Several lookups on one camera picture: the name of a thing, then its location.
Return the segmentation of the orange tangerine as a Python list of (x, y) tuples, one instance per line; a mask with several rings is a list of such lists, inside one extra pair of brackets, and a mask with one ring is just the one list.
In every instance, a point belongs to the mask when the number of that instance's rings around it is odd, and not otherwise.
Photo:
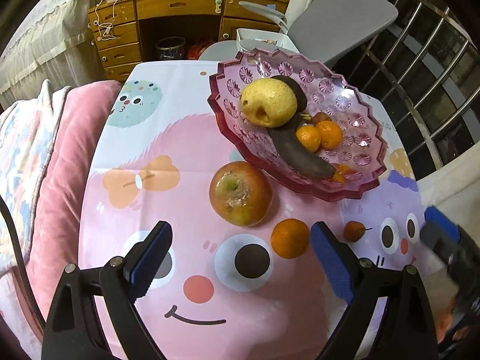
[(309, 227), (298, 219), (284, 219), (272, 230), (270, 244), (281, 258), (294, 259), (303, 255), (310, 243)]
[(315, 129), (320, 135), (320, 145), (323, 149), (335, 149), (343, 141), (343, 132), (333, 121), (322, 120), (315, 125)]
[(350, 174), (353, 174), (355, 173), (356, 171), (353, 170), (352, 168), (350, 168), (348, 165), (346, 164), (342, 164), (342, 163), (334, 163), (333, 166), (335, 167), (336, 169), (336, 172), (338, 174), (341, 174), (342, 176), (346, 177), (347, 175), (350, 175)]
[(303, 125), (299, 127), (296, 130), (295, 135), (303, 147), (309, 152), (315, 153), (320, 149), (320, 133), (312, 125)]
[(339, 172), (336, 172), (329, 180), (332, 183), (340, 183), (342, 185), (347, 183), (347, 179)]

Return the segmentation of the orange tangerine front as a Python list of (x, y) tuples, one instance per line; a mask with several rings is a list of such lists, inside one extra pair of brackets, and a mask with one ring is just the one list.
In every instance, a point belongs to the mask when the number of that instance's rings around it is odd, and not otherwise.
[(315, 125), (315, 129), (320, 135), (320, 145), (323, 149), (335, 149), (343, 141), (343, 132), (333, 121), (322, 120)]

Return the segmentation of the small dark brown fruit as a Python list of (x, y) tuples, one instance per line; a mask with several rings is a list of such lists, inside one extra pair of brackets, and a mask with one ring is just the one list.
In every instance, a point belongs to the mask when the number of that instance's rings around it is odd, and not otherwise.
[(323, 111), (320, 111), (311, 117), (311, 122), (313, 125), (317, 125), (322, 121), (331, 121), (331, 120), (332, 120), (331, 117)]

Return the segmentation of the blackened banana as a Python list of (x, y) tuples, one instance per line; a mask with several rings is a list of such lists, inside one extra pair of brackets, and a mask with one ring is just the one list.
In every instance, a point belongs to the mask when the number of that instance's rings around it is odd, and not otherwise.
[(279, 156), (285, 163), (309, 179), (330, 179), (336, 172), (331, 164), (309, 152), (297, 139), (295, 132), (302, 117), (296, 113), (280, 127), (268, 127), (267, 131)]

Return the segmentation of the red yellow apple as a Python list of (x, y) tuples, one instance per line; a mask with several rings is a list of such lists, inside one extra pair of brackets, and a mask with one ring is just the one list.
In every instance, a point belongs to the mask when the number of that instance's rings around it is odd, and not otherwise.
[(266, 175), (243, 161), (222, 166), (211, 179), (209, 200), (225, 221), (252, 227), (267, 215), (272, 204), (272, 187)]

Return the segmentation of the yellow pear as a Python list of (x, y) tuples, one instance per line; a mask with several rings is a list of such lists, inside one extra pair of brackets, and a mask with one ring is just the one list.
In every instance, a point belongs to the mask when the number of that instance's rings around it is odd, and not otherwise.
[(298, 111), (294, 91), (283, 81), (262, 78), (248, 84), (239, 98), (241, 112), (253, 124), (277, 128), (286, 124)]

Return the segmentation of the dark green avocado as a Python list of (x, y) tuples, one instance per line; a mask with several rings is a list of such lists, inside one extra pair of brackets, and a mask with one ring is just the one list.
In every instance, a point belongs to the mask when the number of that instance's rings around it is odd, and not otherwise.
[(280, 80), (281, 82), (287, 84), (289, 88), (294, 92), (294, 95), (296, 97), (297, 104), (298, 104), (297, 106), (298, 113), (304, 112), (306, 110), (308, 105), (307, 97), (302, 87), (295, 80), (293, 80), (288, 76), (281, 76), (281, 75), (273, 76), (272, 79)]

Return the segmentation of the pink plastic fruit bowl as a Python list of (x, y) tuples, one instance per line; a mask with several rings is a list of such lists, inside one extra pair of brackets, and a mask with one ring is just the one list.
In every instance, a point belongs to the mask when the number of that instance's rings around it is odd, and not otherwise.
[[(289, 125), (275, 132), (247, 119), (240, 100), (246, 86), (273, 77), (295, 81), (304, 95), (305, 105)], [(220, 132), (247, 162), (264, 170), (283, 186), (327, 202), (359, 199), (379, 186), (379, 177), (386, 170), (387, 144), (382, 137), (382, 126), (358, 90), (323, 63), (280, 49), (254, 49), (218, 63), (209, 84), (208, 104)], [(335, 167), (336, 175), (329, 179), (318, 178), (303, 167), (292, 167), (285, 160), (295, 156), (295, 152), (286, 151), (285, 147), (296, 140), (296, 131), (303, 125), (311, 125), (317, 114), (332, 119), (342, 132), (342, 140), (333, 149), (320, 148), (302, 163), (304, 166)]]

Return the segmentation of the cartoon printed tablecloth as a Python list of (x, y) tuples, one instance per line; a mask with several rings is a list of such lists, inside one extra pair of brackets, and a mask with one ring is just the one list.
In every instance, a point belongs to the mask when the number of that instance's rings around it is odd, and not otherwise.
[(326, 202), (246, 162), (208, 105), (212, 62), (141, 63), (112, 105), (80, 217), (79, 262), (126, 256), (154, 225), (172, 244), (137, 310), (169, 359), (313, 359), (344, 310), (309, 242), (323, 221), (375, 265), (428, 271), (424, 207), (392, 140), (361, 199)]

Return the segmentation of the metal window grille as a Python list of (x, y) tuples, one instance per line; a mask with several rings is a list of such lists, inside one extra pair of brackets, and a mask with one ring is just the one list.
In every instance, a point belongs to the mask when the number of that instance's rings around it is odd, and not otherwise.
[(391, 0), (398, 16), (334, 69), (390, 116), (417, 179), (479, 142), (479, 50), (443, 0)]

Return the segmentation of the pink floral quilt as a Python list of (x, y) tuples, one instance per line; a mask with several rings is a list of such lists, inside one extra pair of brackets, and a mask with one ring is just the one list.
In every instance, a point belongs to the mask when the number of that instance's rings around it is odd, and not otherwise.
[(1, 198), (43, 317), (64, 267), (78, 261), (89, 168), (120, 89), (115, 80), (61, 89), (44, 80), (1, 114)]

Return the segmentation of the grey office chair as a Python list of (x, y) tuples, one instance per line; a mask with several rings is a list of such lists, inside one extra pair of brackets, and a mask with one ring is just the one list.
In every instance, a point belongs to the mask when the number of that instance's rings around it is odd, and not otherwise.
[[(264, 16), (281, 29), (298, 52), (332, 67), (347, 52), (372, 39), (392, 24), (398, 10), (390, 0), (313, 0), (291, 23), (278, 10), (241, 1), (246, 10)], [(225, 61), (238, 53), (235, 41), (218, 41), (201, 60)]]

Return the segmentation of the white storage box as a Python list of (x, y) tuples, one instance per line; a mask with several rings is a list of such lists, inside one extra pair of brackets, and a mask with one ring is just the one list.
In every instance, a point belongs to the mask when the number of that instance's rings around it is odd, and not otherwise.
[(279, 49), (285, 52), (299, 52), (293, 41), (291, 41), (287, 35), (251, 28), (237, 29), (236, 45), (238, 51), (250, 52), (253, 51), (253, 49), (275, 51)]

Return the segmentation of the lace covered piano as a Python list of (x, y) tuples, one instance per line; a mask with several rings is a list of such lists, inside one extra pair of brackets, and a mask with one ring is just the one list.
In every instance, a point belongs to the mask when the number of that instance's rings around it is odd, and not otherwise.
[(1, 54), (1, 107), (53, 89), (103, 80), (88, 10), (100, 0), (40, 0)]

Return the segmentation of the dark waste bin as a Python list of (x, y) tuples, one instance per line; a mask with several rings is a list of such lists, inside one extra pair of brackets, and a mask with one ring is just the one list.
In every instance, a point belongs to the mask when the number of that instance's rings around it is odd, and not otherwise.
[(186, 40), (183, 37), (166, 37), (156, 42), (158, 60), (181, 60), (185, 56)]

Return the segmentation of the wooden desk with drawers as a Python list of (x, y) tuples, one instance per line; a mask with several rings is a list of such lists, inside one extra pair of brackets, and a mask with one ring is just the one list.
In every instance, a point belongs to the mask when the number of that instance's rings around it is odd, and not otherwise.
[(159, 57), (159, 43), (184, 38), (186, 56), (202, 46), (236, 38), (239, 28), (278, 31), (268, 19), (241, 6), (253, 2), (286, 12), (289, 0), (117, 0), (102, 2), (88, 12), (106, 78), (126, 81), (139, 63)]

